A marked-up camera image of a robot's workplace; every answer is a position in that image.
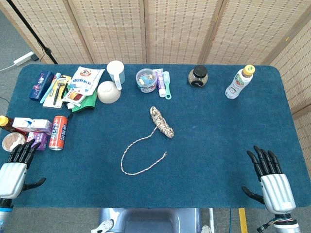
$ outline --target blue box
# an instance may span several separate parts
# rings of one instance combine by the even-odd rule
[[[29,98],[34,101],[40,101],[48,88],[50,87],[53,80],[53,73],[50,71],[41,71],[40,76],[33,86]]]

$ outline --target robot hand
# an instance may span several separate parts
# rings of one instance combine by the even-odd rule
[[[19,196],[22,191],[37,188],[42,185],[46,178],[41,178],[36,183],[25,184],[26,173],[33,160],[36,149],[40,143],[35,144],[35,139],[23,145],[17,145],[12,152],[7,163],[0,169],[0,200],[12,200]]]
[[[242,186],[242,190],[247,196],[264,204],[268,211],[275,214],[275,218],[257,228],[257,231],[262,233],[267,227],[274,225],[278,233],[300,233],[297,221],[290,214],[296,208],[292,190],[286,175],[282,173],[277,157],[272,151],[266,152],[257,146],[254,146],[254,149],[258,159],[249,150],[247,154],[254,164],[262,196],[252,193],[245,186]]]

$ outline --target coiled rope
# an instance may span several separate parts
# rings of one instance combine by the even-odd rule
[[[150,135],[148,135],[147,137],[143,137],[143,138],[140,138],[138,140],[136,140],[135,142],[131,143],[125,150],[125,152],[123,153],[123,156],[121,158],[121,170],[123,173],[125,173],[126,175],[129,175],[129,176],[135,176],[135,175],[138,175],[138,174],[141,174],[149,169],[151,169],[154,165],[156,165],[157,163],[159,163],[162,159],[165,158],[165,156],[167,156],[167,152],[164,152],[163,156],[158,159],[155,163],[153,163],[152,165],[150,165],[148,168],[144,169],[144,170],[141,170],[139,172],[136,172],[136,173],[128,173],[126,171],[124,171],[124,168],[123,168],[123,159],[125,157],[125,154],[127,153],[127,151],[131,148],[132,145],[134,145],[135,143],[141,141],[141,140],[145,140],[145,139],[148,139],[150,138],[154,132],[156,131],[156,129],[159,129],[162,133],[164,133],[168,138],[173,138],[174,137],[174,131],[171,127],[169,127],[169,125],[166,123],[165,119],[163,118],[162,114],[160,113],[159,110],[157,110],[156,107],[152,106],[150,108],[150,115],[151,115],[151,118],[153,120],[153,122],[155,123],[156,127],[154,128],[154,130],[151,132]]]

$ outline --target yellow bottle cap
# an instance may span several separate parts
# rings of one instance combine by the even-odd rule
[[[9,119],[5,116],[0,116],[0,126],[5,126],[9,122]]]
[[[255,72],[255,67],[253,65],[246,65],[243,71],[244,74],[251,76]]]

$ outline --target red can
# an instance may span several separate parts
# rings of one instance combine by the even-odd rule
[[[54,118],[49,144],[51,150],[62,150],[64,148],[67,123],[68,120],[65,116],[56,116]]]

